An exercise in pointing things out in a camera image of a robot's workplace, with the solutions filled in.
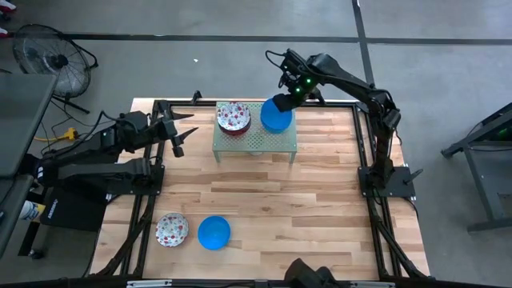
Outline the black metal stand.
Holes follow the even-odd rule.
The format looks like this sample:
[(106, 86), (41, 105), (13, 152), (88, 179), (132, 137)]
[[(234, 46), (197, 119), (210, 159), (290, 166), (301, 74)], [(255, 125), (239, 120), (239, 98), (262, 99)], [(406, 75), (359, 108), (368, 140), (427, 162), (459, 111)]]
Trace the black metal stand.
[(441, 151), (444, 158), (462, 152), (466, 157), (486, 220), (468, 232), (512, 227), (504, 197), (512, 197), (512, 102), (478, 122), (461, 140)]

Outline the silver frame bracket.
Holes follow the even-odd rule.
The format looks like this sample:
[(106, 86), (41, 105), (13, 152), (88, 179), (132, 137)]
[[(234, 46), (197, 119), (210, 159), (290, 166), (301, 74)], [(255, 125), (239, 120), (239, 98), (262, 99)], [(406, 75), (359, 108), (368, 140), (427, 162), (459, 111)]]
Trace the silver frame bracket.
[(396, 288), (392, 282), (352, 281), (350, 288)]
[(151, 279), (128, 281), (126, 288), (165, 288), (172, 287), (172, 285), (173, 281), (171, 279)]

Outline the yellow power plug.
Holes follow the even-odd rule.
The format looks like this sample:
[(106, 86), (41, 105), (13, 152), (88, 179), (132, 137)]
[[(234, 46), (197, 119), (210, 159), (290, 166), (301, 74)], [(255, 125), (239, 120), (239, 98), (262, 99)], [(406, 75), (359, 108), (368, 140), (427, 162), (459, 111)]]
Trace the yellow power plug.
[(79, 134), (76, 131), (75, 128), (69, 128), (63, 135), (53, 137), (53, 138), (39, 138), (39, 137), (33, 137), (33, 140), (40, 141), (40, 142), (59, 142), (63, 140), (69, 140), (69, 141), (75, 141), (79, 138)]

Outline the white bottle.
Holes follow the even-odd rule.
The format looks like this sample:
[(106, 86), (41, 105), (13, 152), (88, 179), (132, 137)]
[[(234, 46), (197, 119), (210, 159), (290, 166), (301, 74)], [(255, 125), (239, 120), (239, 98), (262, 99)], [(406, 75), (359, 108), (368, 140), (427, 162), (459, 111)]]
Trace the white bottle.
[(40, 203), (25, 200), (18, 218), (31, 222), (38, 222), (46, 206)]

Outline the black floor fan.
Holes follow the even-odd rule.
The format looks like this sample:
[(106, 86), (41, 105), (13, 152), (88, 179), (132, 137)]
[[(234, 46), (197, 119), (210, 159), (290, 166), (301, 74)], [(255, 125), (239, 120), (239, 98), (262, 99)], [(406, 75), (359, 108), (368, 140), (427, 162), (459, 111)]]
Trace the black floor fan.
[(14, 33), (12, 51), (25, 74), (56, 77), (52, 98), (76, 110), (89, 111), (72, 103), (89, 88), (98, 59), (71, 37), (50, 26), (27, 24)]

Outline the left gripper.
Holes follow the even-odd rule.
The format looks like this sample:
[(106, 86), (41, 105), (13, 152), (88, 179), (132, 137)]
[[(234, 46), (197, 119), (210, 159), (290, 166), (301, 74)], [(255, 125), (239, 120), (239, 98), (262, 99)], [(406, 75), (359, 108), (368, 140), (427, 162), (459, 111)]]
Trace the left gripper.
[(192, 128), (178, 135), (174, 125), (174, 120), (180, 120), (193, 117), (192, 114), (165, 114), (158, 118), (154, 124), (154, 142), (170, 140), (172, 146), (179, 146), (179, 141), (184, 141), (188, 136), (195, 132), (198, 128)]

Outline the grey desk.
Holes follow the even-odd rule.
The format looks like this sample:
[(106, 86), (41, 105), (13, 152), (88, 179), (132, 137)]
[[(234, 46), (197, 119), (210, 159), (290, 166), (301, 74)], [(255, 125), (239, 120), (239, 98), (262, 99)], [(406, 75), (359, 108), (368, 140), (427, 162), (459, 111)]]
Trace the grey desk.
[(18, 170), (55, 85), (49, 74), (0, 73), (0, 258), (34, 181)]

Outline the black printed case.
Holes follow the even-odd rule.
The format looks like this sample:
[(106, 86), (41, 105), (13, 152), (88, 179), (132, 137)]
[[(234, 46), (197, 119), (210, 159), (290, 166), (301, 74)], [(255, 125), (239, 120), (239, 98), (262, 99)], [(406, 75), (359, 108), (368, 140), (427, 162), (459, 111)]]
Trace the black printed case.
[(83, 192), (53, 188), (44, 202), (40, 223), (73, 230), (98, 231), (107, 206), (106, 196)]

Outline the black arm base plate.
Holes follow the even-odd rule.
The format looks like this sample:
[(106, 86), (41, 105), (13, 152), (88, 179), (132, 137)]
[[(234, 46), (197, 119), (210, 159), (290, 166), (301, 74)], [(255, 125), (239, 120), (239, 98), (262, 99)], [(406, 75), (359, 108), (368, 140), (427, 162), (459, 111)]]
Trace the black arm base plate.
[(117, 174), (107, 179), (106, 192), (113, 195), (158, 195), (162, 190), (164, 166), (147, 164), (135, 172)]
[(390, 180), (384, 188), (375, 188), (367, 180), (370, 168), (358, 168), (358, 180), (361, 195), (365, 198), (411, 198), (415, 196), (413, 180), (415, 176), (407, 166), (396, 166)]

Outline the black aluminium table frame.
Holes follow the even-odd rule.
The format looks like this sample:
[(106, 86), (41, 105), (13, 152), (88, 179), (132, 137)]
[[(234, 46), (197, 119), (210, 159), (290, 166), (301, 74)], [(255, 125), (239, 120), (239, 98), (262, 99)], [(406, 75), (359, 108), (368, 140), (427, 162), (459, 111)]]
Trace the black aluminium table frame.
[[(106, 208), (90, 271), (106, 269), (145, 208), (152, 212), (134, 246), (112, 270), (127, 281), (171, 279), (170, 288), (279, 288), (297, 258), (326, 266), (339, 280), (392, 282), (429, 272), (417, 215), (406, 201), (365, 198), (358, 168), (374, 157), (368, 118), (354, 100), (308, 104), (295, 113), (298, 152), (251, 156), (222, 152), (215, 159), (214, 99), (196, 106), (174, 98), (176, 111), (193, 115), (182, 128), (198, 129), (183, 158), (169, 147), (150, 155), (165, 167), (155, 197), (121, 196)], [(161, 246), (156, 225), (182, 214), (189, 233), (176, 247)], [(230, 224), (229, 243), (207, 250), (198, 228), (209, 216)]]

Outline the green perforated metal riser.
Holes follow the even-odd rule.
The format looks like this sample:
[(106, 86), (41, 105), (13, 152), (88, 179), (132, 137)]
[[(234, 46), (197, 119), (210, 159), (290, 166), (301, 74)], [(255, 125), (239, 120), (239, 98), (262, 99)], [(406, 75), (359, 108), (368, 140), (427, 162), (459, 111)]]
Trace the green perforated metal riser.
[(292, 164), (298, 152), (295, 112), (289, 129), (282, 134), (267, 132), (260, 121), (260, 111), (264, 102), (243, 102), (248, 105), (251, 126), (247, 132), (239, 136), (230, 136), (220, 130), (217, 123), (217, 102), (214, 113), (214, 136), (212, 150), (217, 161), (221, 160), (222, 152), (243, 152), (250, 154), (288, 153)]

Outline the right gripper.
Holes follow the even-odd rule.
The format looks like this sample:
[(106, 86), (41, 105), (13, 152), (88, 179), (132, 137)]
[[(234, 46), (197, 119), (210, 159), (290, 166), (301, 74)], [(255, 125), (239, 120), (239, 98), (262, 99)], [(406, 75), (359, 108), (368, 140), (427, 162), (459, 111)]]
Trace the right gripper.
[(294, 110), (310, 98), (317, 85), (318, 81), (312, 76), (288, 72), (287, 88), (290, 94), (276, 94), (273, 103), (280, 112)]

